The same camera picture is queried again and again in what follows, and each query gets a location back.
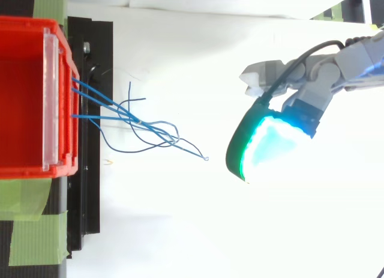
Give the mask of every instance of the cyan light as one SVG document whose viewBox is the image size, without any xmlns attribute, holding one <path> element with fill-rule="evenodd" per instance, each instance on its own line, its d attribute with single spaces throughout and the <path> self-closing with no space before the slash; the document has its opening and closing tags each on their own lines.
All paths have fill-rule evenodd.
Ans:
<svg viewBox="0 0 384 278">
<path fill-rule="evenodd" d="M 240 173 L 245 180 L 247 174 L 258 165 L 267 163 L 286 155 L 301 142 L 310 137 L 300 128 L 272 116 L 264 117 L 255 128 L 251 139 L 245 147 L 240 162 Z"/>
</svg>

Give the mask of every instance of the white table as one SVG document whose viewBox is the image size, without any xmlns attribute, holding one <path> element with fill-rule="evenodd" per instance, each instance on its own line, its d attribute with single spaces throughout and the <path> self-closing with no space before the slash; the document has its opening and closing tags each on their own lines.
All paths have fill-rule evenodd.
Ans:
<svg viewBox="0 0 384 278">
<path fill-rule="evenodd" d="M 261 172 L 251 185 L 224 162 L 253 102 L 238 79 L 248 64 L 288 61 L 326 40 L 371 35 L 369 26 L 83 4 L 70 4 L 68 13 L 114 22 L 114 99 L 127 98 L 131 80 L 132 98 L 147 98 L 132 104 L 133 113 L 174 122 L 210 156 L 204 162 L 176 149 L 119 154 L 102 141 L 101 159 L 114 164 L 101 167 L 101 234 L 86 237 L 68 262 L 68 277 L 379 273 L 384 89 L 338 94 L 308 156 Z M 114 147 L 144 146 L 124 124 L 102 127 Z"/>
</svg>

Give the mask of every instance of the red plastic bin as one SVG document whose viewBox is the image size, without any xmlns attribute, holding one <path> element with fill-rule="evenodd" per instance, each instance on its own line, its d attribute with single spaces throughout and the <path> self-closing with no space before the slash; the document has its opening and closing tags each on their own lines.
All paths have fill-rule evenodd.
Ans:
<svg viewBox="0 0 384 278">
<path fill-rule="evenodd" d="M 77 171 L 79 73 L 54 20 L 0 16 L 0 179 Z"/>
</svg>

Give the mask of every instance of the clear plastic panel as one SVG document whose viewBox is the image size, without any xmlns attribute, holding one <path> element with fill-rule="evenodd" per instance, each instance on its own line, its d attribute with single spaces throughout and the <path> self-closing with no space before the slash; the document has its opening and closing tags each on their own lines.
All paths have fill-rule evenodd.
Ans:
<svg viewBox="0 0 384 278">
<path fill-rule="evenodd" d="M 43 170 L 59 160 L 59 40 L 48 28 L 43 41 Z"/>
</svg>

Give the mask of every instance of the blue cable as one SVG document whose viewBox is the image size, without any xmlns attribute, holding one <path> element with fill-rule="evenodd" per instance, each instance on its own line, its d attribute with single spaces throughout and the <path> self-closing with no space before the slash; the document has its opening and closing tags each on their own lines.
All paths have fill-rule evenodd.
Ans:
<svg viewBox="0 0 384 278">
<path fill-rule="evenodd" d="M 120 111 L 118 111 L 118 110 L 115 110 L 114 108 L 112 108 L 112 107 L 110 107 L 110 106 L 104 104 L 103 102 L 101 102 L 101 101 L 99 101 L 99 100 L 97 100 L 97 99 L 91 97 L 90 95 L 87 95 L 87 94 L 85 94 L 85 93 L 83 93 L 83 92 L 81 92 L 81 91 L 79 91 L 79 90 L 77 90 L 77 89 L 75 89 L 75 88 L 72 88 L 72 91 L 74 91 L 74 92 L 77 93 L 78 95 L 81 95 L 81 96 L 83 96 L 83 97 L 86 97 L 87 99 L 89 99 L 89 100 L 91 100 L 91 101 L 94 101 L 95 103 L 99 104 L 100 106 L 103 106 L 103 107 L 107 108 L 108 110 L 111 110 L 112 112 L 115 112 L 115 113 L 117 113 L 117 114 L 124 115 L 124 116 L 129 116 L 131 119 L 133 119 L 133 121 L 134 121 L 136 124 L 143 124 L 145 127 L 147 127 L 148 129 L 150 129 L 153 133 L 155 133 L 158 137 L 160 137 L 163 141 L 165 141 L 165 142 L 167 142 L 167 143 L 173 145 L 172 142 L 170 142 L 170 141 L 168 141 L 168 140 L 165 140 L 165 138 L 163 138 L 162 136 L 160 136 L 160 135 L 155 131 L 155 129 L 158 130 L 158 128 L 156 128 L 156 127 L 152 127 L 152 126 L 148 125 L 146 122 L 143 122 L 143 121 L 139 120 L 138 118 L 136 118 L 135 116 L 133 116 L 131 113 L 127 112 L 127 110 L 125 110 L 123 107 L 118 106 L 119 109 L 123 109 L 123 110 L 125 110 L 125 112 L 127 112 L 127 113 L 123 113 L 123 112 L 120 112 Z M 170 139 L 171 139 L 173 142 L 175 142 L 174 138 L 172 138 L 171 135 L 169 135 L 169 137 L 170 137 Z"/>
<path fill-rule="evenodd" d="M 109 103 L 111 103 L 111 104 L 113 104 L 114 106 L 116 106 L 118 109 L 123 110 L 123 111 L 126 113 L 126 116 L 132 118 L 132 119 L 134 120 L 135 123 L 137 123 L 137 124 L 143 124 L 143 126 L 145 126 L 146 128 L 149 128 L 150 130 L 152 130 L 152 132 L 155 133 L 161 140 L 163 140 L 163 141 L 169 143 L 170 145 L 174 145 L 174 144 L 172 144 L 170 141 L 165 140 L 165 139 L 164 139 L 162 136 L 160 136 L 156 131 L 154 131 L 154 129 L 152 128 L 152 126 L 150 126 L 148 123 L 146 123 L 146 122 L 144 122 L 144 121 L 141 121 L 140 119 L 138 119 L 137 117 L 135 117 L 132 113 L 130 113 L 128 110 L 126 110 L 125 108 L 123 108 L 123 107 L 121 107 L 120 105 L 116 104 L 114 101 L 112 101 L 110 98 L 108 98 L 107 96 L 105 96 L 105 95 L 102 94 L 101 92 L 97 91 L 96 89 L 93 89 L 91 86 L 87 85 L 86 83 L 83 83 L 83 82 L 81 82 L 81 81 L 79 81 L 79 80 L 76 80 L 75 78 L 72 78 L 72 80 L 73 80 L 74 82 L 76 82 L 76 83 L 79 83 L 81 86 L 84 86 L 85 88 L 89 89 L 90 91 L 92 91 L 92 92 L 98 94 L 100 97 L 104 98 L 104 99 L 107 100 Z M 85 94 L 85 93 L 83 93 L 83 92 L 81 92 L 81 91 L 75 89 L 75 88 L 72 88 L 72 90 L 73 90 L 75 93 L 78 93 L 79 95 L 82 95 L 82 96 L 86 97 L 87 99 L 90 99 L 91 101 L 94 101 L 95 103 L 97 103 L 97 104 L 99 104 L 99 105 L 101 105 L 101 106 L 103 106 L 103 107 L 105 107 L 105 108 L 107 108 L 107 109 L 109 109 L 109 110 L 111 110 L 111 111 L 113 111 L 113 112 L 123 114 L 123 113 L 121 113 L 120 111 L 118 111 L 118 110 L 114 110 L 114 108 L 112 108 L 112 107 L 110 107 L 110 106 L 104 104 L 103 102 L 101 102 L 101 101 L 99 101 L 99 100 L 97 100 L 97 99 L 95 99 L 95 98 L 93 98 L 93 97 L 91 97 L 91 96 L 89 96 L 89 95 L 87 95 L 87 94 Z"/>
<path fill-rule="evenodd" d="M 78 119 L 89 119 L 89 120 L 92 120 L 92 119 L 108 119 L 108 120 L 120 120 L 120 121 L 124 121 L 124 122 L 127 122 L 128 120 L 130 120 L 130 119 L 125 119 L 125 118 L 118 118 L 118 117 L 108 117 L 108 116 L 96 116 L 96 115 L 72 115 L 72 117 L 73 118 L 78 118 Z M 134 128 L 138 128 L 138 129 L 140 129 L 140 130 L 144 130 L 144 131 L 150 131 L 149 129 L 147 129 L 147 128 L 143 128 L 143 127 L 139 127 L 139 126 L 137 126 L 137 125 L 131 125 L 132 127 L 134 127 Z M 159 128 L 159 134 L 161 134 L 161 135 L 166 135 L 166 136 L 168 136 L 169 134 L 168 134 L 168 132 L 166 132 L 166 131 L 164 131 L 163 129 L 160 129 Z M 180 141 L 184 141 L 184 142 L 186 142 L 186 143 L 188 143 L 188 144 L 190 144 L 191 146 L 193 146 L 198 152 L 199 152 L 199 154 L 201 155 L 201 156 L 203 156 L 203 154 L 201 153 L 201 151 L 198 149 L 198 147 L 196 147 L 194 144 L 192 144 L 191 142 L 189 142 L 188 140 L 185 140 L 185 139 L 183 139 L 183 138 L 180 138 Z M 166 144 L 165 142 L 163 142 L 163 143 L 160 143 L 160 144 L 150 144 L 150 145 L 152 145 L 152 146 L 156 146 L 156 147 L 160 147 L 160 145 L 163 145 L 163 144 Z M 147 151 L 147 150 L 150 150 L 150 149 L 153 149 L 154 147 L 149 147 L 149 148 L 147 148 L 147 149 L 144 149 L 143 151 Z"/>
<path fill-rule="evenodd" d="M 104 98 L 105 100 L 107 100 L 109 103 L 113 104 L 114 106 L 116 106 L 118 109 L 115 110 L 114 108 L 104 104 L 103 102 L 75 89 L 75 88 L 72 88 L 72 90 L 75 92 L 75 93 L 78 93 L 79 95 L 82 95 L 83 97 L 86 97 L 92 101 L 94 101 L 95 103 L 99 104 L 100 106 L 103 106 L 115 113 L 117 113 L 119 115 L 120 118 L 114 118 L 114 117 L 103 117 L 103 116 L 94 116 L 93 118 L 95 119 L 119 119 L 121 121 L 124 121 L 124 122 L 127 122 L 129 121 L 129 124 L 131 125 L 132 122 L 134 122 L 135 124 L 137 125 L 143 125 L 144 127 L 140 127 L 140 126 L 137 126 L 137 125 L 131 125 L 135 128 L 139 128 L 139 129 L 142 129 L 142 130 L 146 130 L 146 131 L 151 131 L 153 132 L 154 134 L 156 134 L 161 140 L 163 140 L 164 142 L 161 143 L 161 144 L 157 144 L 157 145 L 153 145 L 152 147 L 149 147 L 149 148 L 146 148 L 146 149 L 143 149 L 143 150 L 139 150 L 139 151 L 121 151 L 121 150 L 118 150 L 118 149 L 115 149 L 114 147 L 112 147 L 106 137 L 105 137 L 105 134 L 103 132 L 103 130 L 101 129 L 101 127 L 95 123 L 95 121 L 93 121 L 93 118 L 90 118 L 88 117 L 87 115 L 74 115 L 75 118 L 87 118 L 89 119 L 95 126 L 97 126 L 97 128 L 101 131 L 101 134 L 103 135 L 103 138 L 104 140 L 106 141 L 106 144 L 108 145 L 109 148 L 111 148 L 112 150 L 114 151 L 117 151 L 117 152 L 120 152 L 120 153 L 140 153 L 140 152 L 144 152 L 144 151 L 147 151 L 147 150 L 150 150 L 150 149 L 153 149 L 153 148 L 156 148 L 156 147 L 160 147 L 162 144 L 169 144 L 169 146 L 173 146 L 173 147 L 176 147 L 180 150 L 183 150 L 183 151 L 186 151 L 192 155 L 195 155 L 195 156 L 198 156 L 200 158 L 203 158 L 204 160 L 208 161 L 208 157 L 204 157 L 202 155 L 202 153 L 200 152 L 200 150 L 195 146 L 193 145 L 192 143 L 190 143 L 189 141 L 186 141 L 185 139 L 182 139 L 179 137 L 179 132 L 178 132 L 178 129 L 175 125 L 173 125 L 172 123 L 169 123 L 169 122 L 165 122 L 165 121 L 156 121 L 156 122 L 144 122 L 140 119 L 138 119 L 136 116 L 134 116 L 129 110 L 126 110 L 125 108 L 123 108 L 121 105 L 118 105 L 117 103 L 115 103 L 114 101 L 112 101 L 110 98 L 108 98 L 107 96 L 105 96 L 104 94 L 102 94 L 101 92 L 97 91 L 96 89 L 93 89 L 93 87 L 87 85 L 86 83 L 83 83 L 75 78 L 72 78 L 72 80 L 76 83 L 78 83 L 79 85 L 89 89 L 90 91 L 98 94 L 100 97 Z M 121 115 L 123 116 L 127 116 L 129 119 L 123 119 L 121 117 Z M 163 129 L 160 129 L 160 128 L 157 128 L 157 127 L 154 127 L 152 125 L 156 125 L 156 124 L 168 124 L 168 125 L 171 125 L 172 127 L 175 128 L 176 130 L 176 133 L 177 133 L 177 137 L 173 136 L 173 135 L 170 135 L 168 132 L 164 131 Z M 171 141 L 168 141 L 166 140 L 163 135 L 165 136 L 168 136 L 170 138 Z M 187 143 L 189 143 L 190 145 L 192 145 L 193 147 L 195 147 L 195 149 L 198 150 L 199 154 L 196 154 L 190 150 L 187 150 L 187 149 L 184 149 L 178 145 L 175 145 L 177 142 L 179 142 L 180 140 L 182 141 L 185 141 Z"/>
</svg>

